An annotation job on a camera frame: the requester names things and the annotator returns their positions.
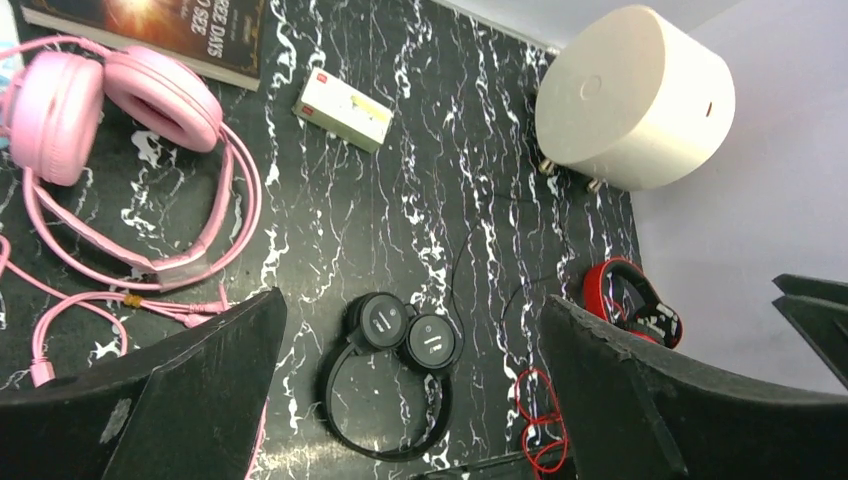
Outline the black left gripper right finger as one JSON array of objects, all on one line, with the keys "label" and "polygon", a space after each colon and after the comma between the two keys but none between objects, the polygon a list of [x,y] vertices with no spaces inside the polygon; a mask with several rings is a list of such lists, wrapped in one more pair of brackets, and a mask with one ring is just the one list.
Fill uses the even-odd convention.
[{"label": "black left gripper right finger", "polygon": [[559,296],[543,351],[582,479],[843,479],[847,399],[726,371]]}]

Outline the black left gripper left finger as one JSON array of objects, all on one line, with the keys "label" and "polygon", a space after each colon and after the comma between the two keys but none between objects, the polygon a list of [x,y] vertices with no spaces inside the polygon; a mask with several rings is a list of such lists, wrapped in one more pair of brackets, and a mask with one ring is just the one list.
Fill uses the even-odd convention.
[{"label": "black left gripper left finger", "polygon": [[242,479],[287,318],[278,289],[1,397],[5,479]]}]

